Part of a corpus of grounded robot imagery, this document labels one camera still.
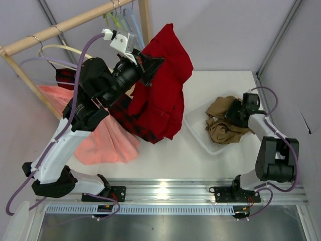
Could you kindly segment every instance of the metal floor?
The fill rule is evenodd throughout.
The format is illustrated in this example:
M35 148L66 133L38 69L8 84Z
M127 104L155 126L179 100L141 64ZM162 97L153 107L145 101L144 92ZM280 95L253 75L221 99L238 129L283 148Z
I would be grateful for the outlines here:
M306 240L296 206L270 206L250 221L231 216L116 215L97 222L72 214L46 214L38 241Z

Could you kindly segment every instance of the white wall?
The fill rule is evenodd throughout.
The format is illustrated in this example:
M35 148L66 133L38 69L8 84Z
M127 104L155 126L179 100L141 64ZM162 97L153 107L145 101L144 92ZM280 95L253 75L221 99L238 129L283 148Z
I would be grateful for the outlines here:
M48 4L58 22L104 4L104 0L50 0ZM191 56L195 69L256 70L275 37L293 0L150 0L153 33L173 22L175 31ZM134 4L138 16L138 5ZM0 8L0 44L7 45L48 27L36 1L2 1ZM66 33L70 45L82 49L94 34L105 27L98 18ZM46 44L57 43L56 40ZM18 54L15 59L34 56L39 46ZM99 41L89 50L113 66L117 61L108 43ZM49 52L65 59L63 52ZM29 63L25 69L32 77L54 79L54 70L46 62ZM0 237L9 217L5 205L25 179L21 165L40 154L54 132L57 120L31 91L15 77L0 59ZM29 188L17 198L12 210L23 200L34 200Z
M7 45L47 28L48 24L34 0L2 1L0 7L0 44ZM21 61L36 55L39 47L15 56ZM62 52L50 56L64 58ZM28 63L26 71L33 77L54 79L55 71L44 63ZM34 161L56 129L57 120L18 79L0 58L0 239L10 217L5 213L9 197L25 180L21 166ZM15 211L22 201L35 200L30 186L12 205Z
M106 3L105 0L47 2L59 22ZM293 2L149 0L149 8L153 34L166 23L174 23L196 70L256 71ZM139 17L137 2L134 11ZM66 37L71 45L82 48L101 28L106 28L104 19L98 18L70 30ZM89 53L104 57L110 66L117 60L102 41L95 43Z
M320 1L303 3L261 80L279 96L280 104L273 115L277 127L289 137L299 139L301 177L321 239L320 13Z

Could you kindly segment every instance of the red cloth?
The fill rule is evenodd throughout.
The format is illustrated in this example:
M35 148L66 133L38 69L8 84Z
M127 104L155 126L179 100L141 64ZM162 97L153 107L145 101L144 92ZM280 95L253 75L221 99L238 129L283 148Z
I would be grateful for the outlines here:
M142 51L152 57L163 57L152 86L136 83L129 115L140 114L138 124L157 138L173 136L181 129L184 112L183 84L192 75L193 65L173 31L166 24Z

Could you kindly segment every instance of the wooden rod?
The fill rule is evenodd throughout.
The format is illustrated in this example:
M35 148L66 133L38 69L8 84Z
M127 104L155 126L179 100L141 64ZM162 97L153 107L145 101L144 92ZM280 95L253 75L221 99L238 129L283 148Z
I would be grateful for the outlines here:
M128 4L132 2L133 0L119 0L120 5L124 6L125 4ZM116 8L119 7L119 1L114 0L114 3L116 5ZM59 27L63 32L66 32L74 27L77 27L81 24L84 24L90 20L93 20L99 16L104 15L105 13L108 13L112 10L114 10L114 4L112 2L108 2L107 4L104 4L100 7L94 8L92 10L89 10L83 14L77 15L71 19L68 19L62 23L57 24L56 26ZM61 34L60 31L55 27L50 27L45 30L42 30L41 32L38 32L36 34L33 34L36 36L41 42L44 42L52 37L55 37L57 35ZM3 49L0 49L0 55L7 54L9 56L12 56L14 54L17 54L21 51L24 51L32 46L35 46L39 44L38 40L33 37L26 37L20 41L17 41L13 44L10 44Z
M138 0L138 5L142 35L144 43L147 45L151 41L152 37L148 0Z
M38 89L38 87L29 79L28 75L23 71L19 64L9 55L3 54L3 59L11 66L11 68L17 73L17 75L26 83L26 85L31 89L31 91L48 107L48 109L57 117L61 119L61 114L59 114L56 109L48 101L47 97Z

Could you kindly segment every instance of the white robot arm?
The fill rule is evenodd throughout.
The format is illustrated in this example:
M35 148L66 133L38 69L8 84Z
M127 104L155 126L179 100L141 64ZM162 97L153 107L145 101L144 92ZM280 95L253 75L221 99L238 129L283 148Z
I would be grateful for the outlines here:
M34 173L32 188L36 195L59 198L68 193L90 193L107 197L111 186L102 175L90 176L71 170L66 163L80 143L109 115L105 108L112 105L136 82L151 85L163 58L151 58L134 49L136 36L125 31L102 31L104 40L117 51L120 61L111 72L100 58L88 59L82 64L76 112L66 131L57 135L68 123L73 99L63 111L58 128L44 152L32 163L24 163L26 176Z
M216 202L248 203L248 197L251 197L259 203L261 200L257 189L271 181L284 183L297 180L297 139L290 139L280 133L259 107L257 94L244 93L242 102L234 100L225 115L234 125L249 127L261 141L261 147L254 170L236 176L231 186L212 187L214 191L210 192L214 193Z

